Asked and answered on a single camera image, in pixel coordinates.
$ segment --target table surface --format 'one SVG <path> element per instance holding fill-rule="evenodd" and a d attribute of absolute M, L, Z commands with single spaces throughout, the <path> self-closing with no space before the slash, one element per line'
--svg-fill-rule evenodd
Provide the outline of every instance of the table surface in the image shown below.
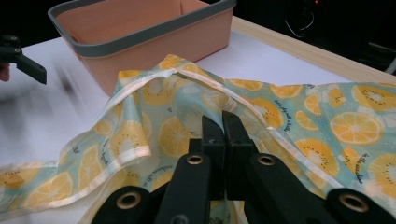
<path fill-rule="evenodd" d="M 14 64 L 11 80 L 0 82 L 0 166 L 57 161 L 61 148 L 92 127 L 108 100 L 61 38 L 24 48 L 23 54 L 46 67 L 48 84 L 35 82 Z M 238 18 L 233 18 L 229 46 L 196 63 L 221 77 L 276 85 L 396 83 L 391 75 Z M 77 223 L 99 190 L 67 206 L 5 223 L 51 223 L 54 217 L 59 224 Z"/>

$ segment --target black robotic clamp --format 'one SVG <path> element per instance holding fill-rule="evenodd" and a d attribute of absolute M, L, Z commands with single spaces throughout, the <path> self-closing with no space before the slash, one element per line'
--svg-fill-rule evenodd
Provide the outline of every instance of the black robotic clamp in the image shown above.
<path fill-rule="evenodd" d="M 29 77 L 47 84 L 47 70 L 23 55 L 20 40 L 15 35 L 0 35 L 0 63 L 15 63 Z"/>
<path fill-rule="evenodd" d="M 279 158 L 259 153 L 235 114 L 223 111 L 223 130 L 203 116 L 202 139 L 191 139 L 172 179 L 148 192 L 113 192 L 92 223 L 205 224 L 210 201 L 245 201 L 249 224 L 396 223 L 370 198 L 333 189 L 325 200 L 310 193 Z"/>

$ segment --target cable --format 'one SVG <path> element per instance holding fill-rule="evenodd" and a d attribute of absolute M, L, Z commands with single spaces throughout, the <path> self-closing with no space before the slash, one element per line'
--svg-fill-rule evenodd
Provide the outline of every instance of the cable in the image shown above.
<path fill-rule="evenodd" d="M 387 70 L 385 70 L 386 73 L 393 74 L 396 71 L 396 58 L 393 60 L 393 62 L 389 65 Z"/>
<path fill-rule="evenodd" d="M 305 27 L 301 28 L 300 31 L 303 31 L 303 30 L 308 29 L 308 28 L 314 23 L 314 20 L 315 20 L 314 13 L 312 13 L 311 11 L 309 11 L 309 13 L 311 14 L 312 20 L 311 20 L 311 22 L 309 22 L 308 25 L 306 25 Z M 291 31 L 295 36 L 297 36 L 297 37 L 299 37 L 299 38 L 304 38 L 304 37 L 305 37 L 305 35 L 297 35 L 297 34 L 293 31 L 293 29 L 290 27 L 290 25 L 289 25 L 287 19 L 285 19 L 285 23 L 286 23 L 286 25 L 289 27 L 290 31 Z"/>

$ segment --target kiwi slice print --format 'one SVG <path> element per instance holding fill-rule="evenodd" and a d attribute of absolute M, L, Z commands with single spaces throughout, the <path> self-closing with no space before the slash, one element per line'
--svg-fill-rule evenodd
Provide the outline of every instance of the kiwi slice print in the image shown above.
<path fill-rule="evenodd" d="M 247 98 L 247 100 L 251 104 L 255 105 L 256 109 L 258 109 L 262 113 L 262 116 L 264 117 L 265 121 L 270 126 L 277 129 L 283 124 L 284 120 L 282 117 L 282 113 L 271 102 L 261 97 L 256 97 L 252 100 Z"/>
<path fill-rule="evenodd" d="M 352 88 L 352 96 L 359 105 L 376 111 L 396 108 L 396 95 L 368 85 L 356 85 Z"/>
<path fill-rule="evenodd" d="M 382 192 L 396 199 L 396 153 L 378 156 L 368 166 L 368 172 L 373 176 Z"/>
<path fill-rule="evenodd" d="M 147 145 L 142 125 L 136 121 L 125 121 L 110 140 L 110 151 L 114 157 L 122 152 Z"/>
<path fill-rule="evenodd" d="M 147 105 L 163 105 L 167 102 L 162 81 L 162 78 L 155 78 L 142 87 L 142 99 Z"/>
<path fill-rule="evenodd" d="M 335 177 L 340 171 L 332 150 L 325 143 L 315 138 L 306 138 L 296 141 L 295 145 L 309 160 L 328 175 Z"/>
<path fill-rule="evenodd" d="M 346 100 L 346 97 L 339 88 L 334 88 L 329 91 L 329 105 L 332 108 L 340 107 Z"/>
<path fill-rule="evenodd" d="M 354 175 L 360 173 L 361 169 L 363 168 L 363 166 L 357 166 L 360 158 L 361 156 L 358 154 L 358 152 L 351 147 L 344 148 L 344 150 L 338 156 L 338 159 Z"/>

